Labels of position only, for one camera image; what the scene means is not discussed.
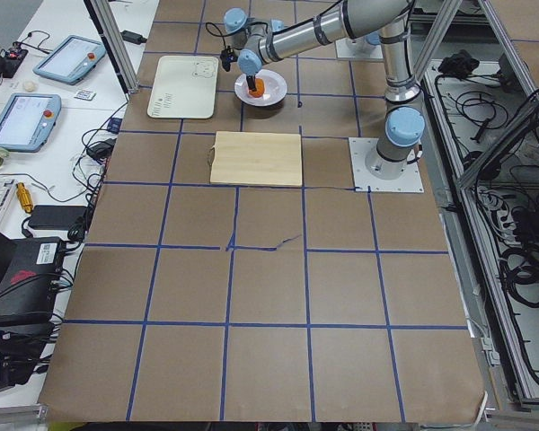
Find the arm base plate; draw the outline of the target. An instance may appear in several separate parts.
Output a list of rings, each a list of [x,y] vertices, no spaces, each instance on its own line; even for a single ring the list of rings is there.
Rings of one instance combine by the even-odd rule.
[[[380,45],[372,45],[365,38],[358,40],[342,39],[335,42],[337,58],[341,60],[356,60],[382,62],[383,54]]]
[[[414,151],[400,162],[389,162],[377,152],[377,138],[350,137],[349,155],[358,192],[423,193]]]

